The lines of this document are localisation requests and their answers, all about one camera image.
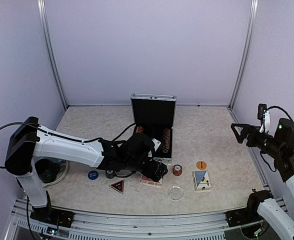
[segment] triangle warning sign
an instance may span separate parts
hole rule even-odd
[[[115,182],[111,185],[109,185],[112,189],[116,190],[117,192],[124,194],[124,186],[125,186],[125,180],[121,180],[118,182]]]

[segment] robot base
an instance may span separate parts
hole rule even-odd
[[[71,228],[75,214],[72,211],[52,208],[51,199],[47,191],[46,193],[47,206],[41,208],[32,208],[30,218],[57,227],[61,226],[65,228]]]
[[[273,195],[269,191],[254,190],[253,193],[249,195],[247,207],[226,212],[228,226],[232,228],[235,226],[240,226],[262,220],[263,218],[259,216],[259,214],[257,213],[257,209],[261,202],[269,198],[273,198]]]

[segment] white wall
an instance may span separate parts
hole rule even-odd
[[[35,0],[0,1],[0,126],[29,116],[55,128],[63,108],[52,77]],[[0,132],[0,165],[10,135]],[[16,179],[0,169],[0,239],[16,197]]]
[[[130,104],[131,93],[228,105],[250,0],[48,0],[70,105]]]
[[[234,108],[241,123],[260,124],[259,103],[281,106],[294,120],[294,1],[259,1],[249,59]],[[271,110],[272,134],[282,117],[286,116]],[[273,194],[284,198],[294,217],[293,197],[279,172],[272,173],[261,162]]]

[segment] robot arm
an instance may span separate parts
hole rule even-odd
[[[249,124],[233,123],[231,128],[238,143],[241,144],[247,139],[248,147],[257,147],[274,159],[275,168],[294,198],[294,122],[281,118],[274,136],[267,134],[265,127]],[[249,221],[252,216],[258,214],[272,226],[282,240],[294,239],[294,221],[277,205],[271,194],[262,196],[262,193],[265,194],[265,191],[254,192],[249,196],[244,218]],[[227,216],[232,219],[236,215],[234,211],[230,211]]]
[[[29,197],[36,212],[30,217],[41,222],[52,224],[63,219],[63,215],[69,215],[71,220],[72,217],[70,213],[61,215],[51,208],[50,197],[37,175],[34,157],[73,161],[106,171],[141,172],[155,182],[168,172],[165,164],[153,160],[161,143],[145,134],[135,133],[127,141],[87,140],[41,126],[36,117],[29,117],[25,123],[28,125],[22,125],[10,137],[5,168],[15,175]],[[70,227],[71,220],[65,227]]]

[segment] small black object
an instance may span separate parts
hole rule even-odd
[[[114,170],[106,170],[106,177],[108,179],[113,179],[116,176],[116,173]]]
[[[260,124],[263,124],[264,113],[265,113],[266,110],[267,110],[267,104],[260,103],[258,105],[257,119],[260,120]]]

